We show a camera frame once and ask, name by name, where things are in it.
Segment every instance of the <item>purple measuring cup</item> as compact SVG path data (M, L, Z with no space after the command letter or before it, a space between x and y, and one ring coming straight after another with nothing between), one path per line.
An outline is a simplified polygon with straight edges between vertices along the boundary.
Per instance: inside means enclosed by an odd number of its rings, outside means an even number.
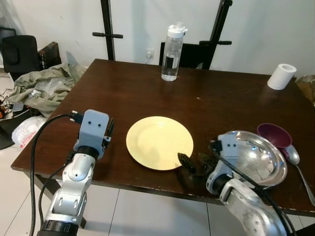
M258 126L258 134L276 146L288 160L289 153L286 148L292 144L292 138L288 132L275 124L264 123Z

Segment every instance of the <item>black cable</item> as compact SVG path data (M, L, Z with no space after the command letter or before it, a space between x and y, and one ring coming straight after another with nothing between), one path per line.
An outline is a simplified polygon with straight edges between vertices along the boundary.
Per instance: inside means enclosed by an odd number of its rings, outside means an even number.
M227 160L225 160L223 157L221 157L220 155L215 153L215 156L222 161L225 165L227 165L230 169L232 169L234 172L236 172L237 174L239 174L244 180L246 180L247 182L249 182L250 184L252 184L257 192L262 195L273 207L273 209L275 210L275 212L277 213L278 217L280 218L283 227L286 231L286 234L289 236L290 235L290 230L287 226L285 219L287 220L287 222L289 223L293 234L296 236L296 231L294 229L294 226L292 225L290 219L288 218L288 216L278 207L278 205L274 202L274 200L265 192L265 190L262 188L262 186L260 186L259 184L257 184L254 180L252 180L251 178L249 178L246 174L244 174L243 172L241 172L237 167L233 166L231 163L229 163Z
M43 210L42 210L42 205L41 205L41 201L43 198L43 194L45 191L45 188L48 184L48 182L55 176L55 174L57 174L59 171L61 171L64 167L66 167L66 165L69 163L70 161L66 161L58 170L56 170L55 172L53 172L45 181L43 187L40 190L40 194L39 194L39 198L38 198L38 211L39 211L39 217L40 217L40 226L43 225L44 223L44 216L43 216Z
M69 117L69 115L63 114L63 115L58 115L50 120L46 121L41 128L38 130L34 137L33 145L31 147L31 173L30 173L30 184L31 184L31 229L30 229L30 236L34 235L34 230L35 230L35 221L36 221L36 202L35 202L35 187L34 187L34 162L35 162L35 148L36 144L39 138L39 135L41 132L44 130L44 128L50 124L51 122L62 118L62 117Z

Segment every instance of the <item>bottle cap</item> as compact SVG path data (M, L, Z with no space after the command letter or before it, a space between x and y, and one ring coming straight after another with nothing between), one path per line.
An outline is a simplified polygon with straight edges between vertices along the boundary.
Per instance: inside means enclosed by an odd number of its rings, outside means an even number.
M168 27L167 36L171 38L181 38L185 35L188 29L185 28L184 23L176 22L176 24Z

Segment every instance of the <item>table leg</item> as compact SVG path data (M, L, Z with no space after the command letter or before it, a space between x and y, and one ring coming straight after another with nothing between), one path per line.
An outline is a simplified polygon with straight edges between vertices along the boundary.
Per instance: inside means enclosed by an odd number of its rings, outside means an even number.
M40 175L35 175L34 176L34 183L35 185L41 189L44 185L44 183L46 182L46 179L45 177L43 176L40 176ZM53 199L53 196L55 194L55 192L60 188L60 185L58 184L58 182L55 180L55 179L51 179L47 185L46 185L46 190L44 191L45 195L50 199L52 200ZM82 229L84 229L85 225L86 225L87 221L86 219L83 217L82 218L82 221L81 221L81 224L80 224L80 227Z

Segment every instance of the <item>wall outlet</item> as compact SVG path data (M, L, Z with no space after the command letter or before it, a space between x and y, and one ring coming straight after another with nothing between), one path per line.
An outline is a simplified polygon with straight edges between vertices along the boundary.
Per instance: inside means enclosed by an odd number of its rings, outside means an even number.
M154 56L154 49L153 48L147 48L146 49L146 58L153 58Z

